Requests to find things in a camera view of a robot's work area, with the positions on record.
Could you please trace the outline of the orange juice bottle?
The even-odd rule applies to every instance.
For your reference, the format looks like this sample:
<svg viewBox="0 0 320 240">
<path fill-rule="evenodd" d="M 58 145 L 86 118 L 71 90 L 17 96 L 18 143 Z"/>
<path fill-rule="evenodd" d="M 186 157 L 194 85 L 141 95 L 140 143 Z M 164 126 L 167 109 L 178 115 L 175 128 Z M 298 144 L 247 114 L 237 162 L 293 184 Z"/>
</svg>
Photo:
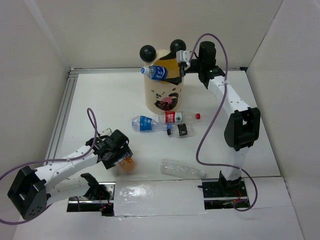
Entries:
<svg viewBox="0 0 320 240">
<path fill-rule="evenodd" d="M 131 158 L 127 157 L 118 163 L 124 173 L 131 173 L 135 170 L 137 163 Z"/>
</svg>

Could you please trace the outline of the blue label white cap bottle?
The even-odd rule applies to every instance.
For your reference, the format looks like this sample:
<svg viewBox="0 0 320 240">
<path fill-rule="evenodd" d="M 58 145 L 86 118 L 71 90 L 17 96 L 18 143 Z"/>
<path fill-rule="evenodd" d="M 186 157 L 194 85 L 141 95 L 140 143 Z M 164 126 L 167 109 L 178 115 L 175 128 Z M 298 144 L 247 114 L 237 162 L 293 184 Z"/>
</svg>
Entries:
<svg viewBox="0 0 320 240">
<path fill-rule="evenodd" d="M 168 76 L 168 70 L 163 66 L 151 65 L 142 67 L 140 72 L 151 80 L 163 81 Z"/>
</svg>

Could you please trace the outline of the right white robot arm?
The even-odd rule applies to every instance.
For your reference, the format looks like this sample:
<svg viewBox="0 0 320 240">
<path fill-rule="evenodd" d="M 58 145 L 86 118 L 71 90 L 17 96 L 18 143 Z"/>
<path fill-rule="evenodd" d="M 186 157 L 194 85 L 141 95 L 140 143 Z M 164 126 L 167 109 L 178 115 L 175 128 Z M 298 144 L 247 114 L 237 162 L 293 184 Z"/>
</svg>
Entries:
<svg viewBox="0 0 320 240">
<path fill-rule="evenodd" d="M 257 107 L 250 107 L 226 81 L 227 73 L 216 64 L 215 44 L 210 41 L 200 43 L 198 54 L 191 59 L 186 44 L 176 39 L 170 44 L 170 53 L 163 60 L 175 59 L 181 77 L 196 73 L 200 82 L 221 101 L 228 121 L 224 130 L 226 144 L 232 149 L 230 159 L 223 166 L 219 177 L 222 181 L 218 190 L 223 196 L 230 196 L 240 181 L 243 163 L 254 142 L 259 138 L 261 113 Z"/>
</svg>

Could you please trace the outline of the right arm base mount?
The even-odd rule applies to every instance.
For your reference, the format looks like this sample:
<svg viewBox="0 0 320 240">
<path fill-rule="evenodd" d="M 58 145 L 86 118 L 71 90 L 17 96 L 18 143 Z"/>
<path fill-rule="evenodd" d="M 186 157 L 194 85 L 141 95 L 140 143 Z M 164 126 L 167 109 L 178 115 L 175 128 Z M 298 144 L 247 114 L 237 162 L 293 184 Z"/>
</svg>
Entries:
<svg viewBox="0 0 320 240">
<path fill-rule="evenodd" d="M 231 184 L 219 173 L 218 179 L 203 180 L 198 189 L 202 190 L 204 209 L 237 209 L 244 210 L 251 206 L 245 181 L 239 177 Z"/>
</svg>

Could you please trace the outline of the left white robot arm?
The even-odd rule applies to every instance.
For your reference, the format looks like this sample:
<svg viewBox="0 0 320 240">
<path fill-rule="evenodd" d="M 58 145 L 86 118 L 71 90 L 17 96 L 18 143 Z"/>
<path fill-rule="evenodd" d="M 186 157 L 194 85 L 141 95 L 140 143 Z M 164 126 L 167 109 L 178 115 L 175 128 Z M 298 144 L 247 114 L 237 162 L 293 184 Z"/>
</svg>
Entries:
<svg viewBox="0 0 320 240">
<path fill-rule="evenodd" d="M 35 169 L 22 167 L 7 196 L 25 221 L 33 220 L 48 206 L 68 198 L 110 201 L 111 190 L 82 170 L 96 164 L 108 170 L 132 155 L 129 138 L 118 129 L 108 128 L 61 161 L 54 159 Z"/>
</svg>

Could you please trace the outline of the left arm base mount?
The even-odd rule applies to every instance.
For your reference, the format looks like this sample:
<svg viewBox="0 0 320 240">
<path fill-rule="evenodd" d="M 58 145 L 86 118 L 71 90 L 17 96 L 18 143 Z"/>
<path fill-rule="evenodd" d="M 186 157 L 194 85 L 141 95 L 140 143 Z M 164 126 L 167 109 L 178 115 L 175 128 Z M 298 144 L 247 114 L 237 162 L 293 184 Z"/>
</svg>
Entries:
<svg viewBox="0 0 320 240">
<path fill-rule="evenodd" d="M 113 217 L 115 182 L 98 182 L 91 174 L 83 173 L 81 180 L 85 180 L 88 189 L 84 195 L 73 196 L 68 199 L 68 213 L 101 213 L 104 217 Z"/>
</svg>

